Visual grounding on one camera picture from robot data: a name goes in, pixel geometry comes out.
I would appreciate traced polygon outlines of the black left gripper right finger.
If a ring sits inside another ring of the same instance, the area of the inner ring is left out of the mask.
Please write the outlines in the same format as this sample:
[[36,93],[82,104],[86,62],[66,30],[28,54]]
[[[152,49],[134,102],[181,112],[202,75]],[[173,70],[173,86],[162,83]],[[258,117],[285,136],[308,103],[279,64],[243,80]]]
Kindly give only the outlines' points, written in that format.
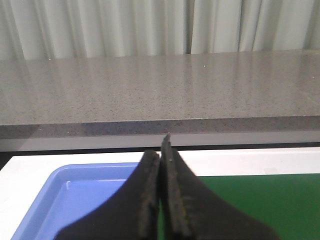
[[268,225],[207,187],[187,166],[167,134],[161,143],[159,184],[168,240],[277,240]]

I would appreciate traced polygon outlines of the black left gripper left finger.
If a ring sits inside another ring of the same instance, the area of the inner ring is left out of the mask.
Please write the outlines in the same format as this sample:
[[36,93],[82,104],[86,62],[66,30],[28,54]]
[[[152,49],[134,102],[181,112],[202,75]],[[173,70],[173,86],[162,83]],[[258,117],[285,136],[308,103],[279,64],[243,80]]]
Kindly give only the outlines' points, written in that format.
[[57,240],[156,240],[160,157],[146,150],[125,183],[103,204],[62,228]]

